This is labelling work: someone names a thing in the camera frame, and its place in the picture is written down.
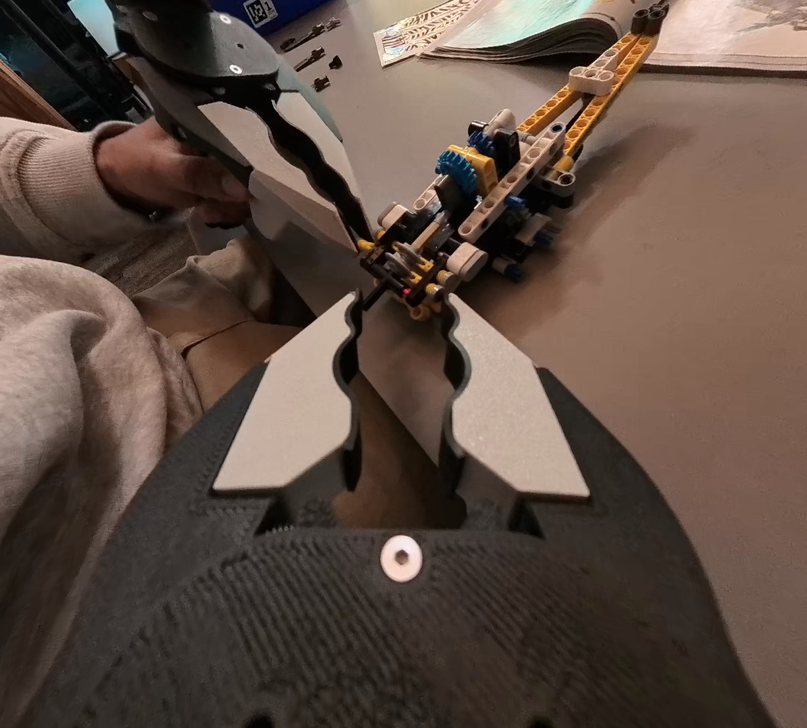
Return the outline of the dark background shelf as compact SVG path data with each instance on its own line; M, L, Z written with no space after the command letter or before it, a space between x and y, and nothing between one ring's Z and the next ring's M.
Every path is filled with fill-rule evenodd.
M149 115L105 0L1 0L1 56L2 114L80 131Z

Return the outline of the person's left forearm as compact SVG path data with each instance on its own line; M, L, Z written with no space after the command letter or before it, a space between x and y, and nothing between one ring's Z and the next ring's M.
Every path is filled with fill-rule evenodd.
M96 168L96 147L133 127L76 132L2 117L2 256L76 265L153 229L112 199Z

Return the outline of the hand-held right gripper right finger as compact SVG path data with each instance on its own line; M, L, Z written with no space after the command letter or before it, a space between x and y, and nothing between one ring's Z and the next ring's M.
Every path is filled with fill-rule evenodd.
M590 489L538 368L451 293L441 320L444 374L439 471L467 510L533 501L586 502Z

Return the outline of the person's left hand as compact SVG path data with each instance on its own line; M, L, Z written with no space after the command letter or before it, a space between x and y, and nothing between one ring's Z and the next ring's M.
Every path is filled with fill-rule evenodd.
M95 167L107 195L143 218L192 211L205 226L231 228L250 217L247 188L155 119L97 140Z

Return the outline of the person's grey sweater torso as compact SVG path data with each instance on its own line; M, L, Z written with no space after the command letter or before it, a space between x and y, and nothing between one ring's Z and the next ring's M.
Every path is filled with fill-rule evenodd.
M1 706L16 726L120 514L200 414L183 360L89 271L2 257Z

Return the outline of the yellow and white lego model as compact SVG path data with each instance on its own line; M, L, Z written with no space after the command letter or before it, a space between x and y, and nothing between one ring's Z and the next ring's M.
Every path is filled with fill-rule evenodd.
M668 10L638 10L627 34L572 68L520 124L508 108L472 121L467 144L438 156L429 187L410 207L392 205L374 239L359 241L360 265L374 280L363 309L389 296L427 321L482 271L520 281L531 251L561 233L584 143L653 53Z

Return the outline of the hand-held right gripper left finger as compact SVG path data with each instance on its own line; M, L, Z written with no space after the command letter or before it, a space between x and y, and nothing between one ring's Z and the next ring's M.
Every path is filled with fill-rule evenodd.
M361 292L352 291L266 361L213 481L224 496L335 497L361 475Z

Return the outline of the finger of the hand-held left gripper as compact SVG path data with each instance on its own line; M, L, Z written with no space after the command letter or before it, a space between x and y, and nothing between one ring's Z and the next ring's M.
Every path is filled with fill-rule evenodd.
M304 173L335 234L369 235L356 177L328 110L288 63L280 63L276 83L277 148Z
M252 219L259 232L275 237L284 221L291 221L308 234L358 253L358 243L369 235L335 234L324 204L314 198L304 173L276 145L276 100L269 102L268 118L249 108L222 100L200 106L200 112L235 147L252 169L248 178Z

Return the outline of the striped sticker sheet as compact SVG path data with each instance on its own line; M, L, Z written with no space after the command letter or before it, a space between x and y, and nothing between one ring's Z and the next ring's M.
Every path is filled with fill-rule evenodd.
M374 32L381 68L418 57L485 1L447 0Z

